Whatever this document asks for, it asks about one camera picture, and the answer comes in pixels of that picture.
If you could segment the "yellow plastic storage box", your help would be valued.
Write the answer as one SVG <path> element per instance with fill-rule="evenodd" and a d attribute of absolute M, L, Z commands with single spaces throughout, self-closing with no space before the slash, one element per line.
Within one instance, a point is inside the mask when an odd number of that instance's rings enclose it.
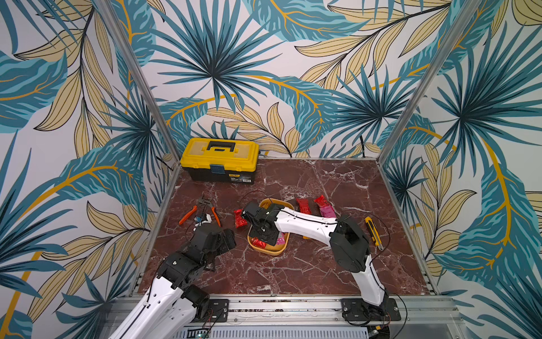
<path fill-rule="evenodd" d="M 291 203 L 288 203 L 286 201 L 282 201 L 282 200 L 279 200 L 279 199 L 264 199 L 263 201 L 260 202 L 260 207 L 261 208 L 268 208 L 270 207 L 270 205 L 274 203 L 274 204 L 277 204 L 277 205 L 281 205 L 281 206 L 284 206 L 284 207 L 288 207 L 290 209 L 293 209 L 294 207 L 292 206 Z M 287 248 L 287 245 L 289 243 L 289 238 L 290 238 L 290 234 L 289 233 L 284 233 L 287 237 L 287 242 L 285 245 L 283 246 L 270 246 L 269 244 L 265 244 L 264 242 L 258 240 L 257 238 L 252 238 L 249 234 L 247 235 L 247 241 L 250 245 L 250 247 L 252 249 L 254 249 L 255 251 L 259 251 L 260 253 L 263 253 L 263 254 L 267 254 L 267 255 L 271 255 L 273 257 L 277 257 L 279 255 L 281 255 L 284 250 Z"/>

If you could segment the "red crinkled tea bag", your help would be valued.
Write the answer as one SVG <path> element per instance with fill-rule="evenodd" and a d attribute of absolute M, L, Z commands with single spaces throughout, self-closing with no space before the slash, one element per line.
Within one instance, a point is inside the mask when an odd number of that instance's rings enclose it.
<path fill-rule="evenodd" d="M 248 221 L 243 217 L 243 210 L 238 209 L 234 212 L 235 227 L 240 228 L 248 225 Z"/>

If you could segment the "large red tea bag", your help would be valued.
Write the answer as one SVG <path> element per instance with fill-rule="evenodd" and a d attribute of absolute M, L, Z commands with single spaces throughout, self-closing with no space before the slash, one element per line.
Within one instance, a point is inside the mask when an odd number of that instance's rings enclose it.
<path fill-rule="evenodd" d="M 297 205 L 299 207 L 299 211 L 303 214 L 311 215 L 311 209 L 309 206 L 309 200 L 308 199 L 296 199 Z"/>

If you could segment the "small red tea bag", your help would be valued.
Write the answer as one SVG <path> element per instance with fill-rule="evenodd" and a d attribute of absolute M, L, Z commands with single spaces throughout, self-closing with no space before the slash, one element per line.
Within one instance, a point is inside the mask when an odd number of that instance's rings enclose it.
<path fill-rule="evenodd" d="M 324 208 L 330 205 L 329 201 L 323 195 L 315 199 L 314 202 L 318 205 L 319 208 Z"/>

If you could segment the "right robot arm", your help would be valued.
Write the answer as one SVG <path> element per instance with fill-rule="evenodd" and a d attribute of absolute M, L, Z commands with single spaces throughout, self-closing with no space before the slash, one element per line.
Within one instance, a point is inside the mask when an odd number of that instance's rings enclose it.
<path fill-rule="evenodd" d="M 365 303 L 382 308 L 388 301 L 388 293 L 373 266 L 369 239 L 349 216 L 318 217 L 276 203 L 264 208 L 255 202 L 249 203 L 241 216 L 251 224 L 250 236 L 269 245 L 277 242 L 281 232 L 326 244 L 337 264 L 353 275 Z"/>

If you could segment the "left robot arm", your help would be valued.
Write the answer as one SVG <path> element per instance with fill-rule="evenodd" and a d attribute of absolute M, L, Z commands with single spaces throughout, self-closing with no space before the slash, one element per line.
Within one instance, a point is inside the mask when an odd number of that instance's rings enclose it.
<path fill-rule="evenodd" d="M 110 338 L 171 338 L 193 320 L 206 320 L 210 295 L 194 282 L 235 247 L 233 230 L 214 223 L 197 227 L 193 237 L 161 263 L 148 291 Z"/>

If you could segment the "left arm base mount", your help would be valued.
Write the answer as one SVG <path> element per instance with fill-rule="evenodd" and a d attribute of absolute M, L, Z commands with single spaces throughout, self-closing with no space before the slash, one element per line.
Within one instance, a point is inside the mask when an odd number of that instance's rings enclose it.
<path fill-rule="evenodd" d="M 211 299 L 204 311 L 196 313 L 192 323 L 225 323 L 229 316 L 229 306 L 228 299 Z"/>

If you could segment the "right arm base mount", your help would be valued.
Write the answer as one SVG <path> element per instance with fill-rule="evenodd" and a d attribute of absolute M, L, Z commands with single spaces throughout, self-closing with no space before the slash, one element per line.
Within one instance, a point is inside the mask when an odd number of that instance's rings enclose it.
<path fill-rule="evenodd" d="M 374 306 L 366 303 L 361 298 L 345 298 L 340 300 L 342 317 L 348 322 L 368 323 L 379 321 L 400 321 L 402 316 L 399 313 L 395 299 L 384 298 L 381 306 Z"/>

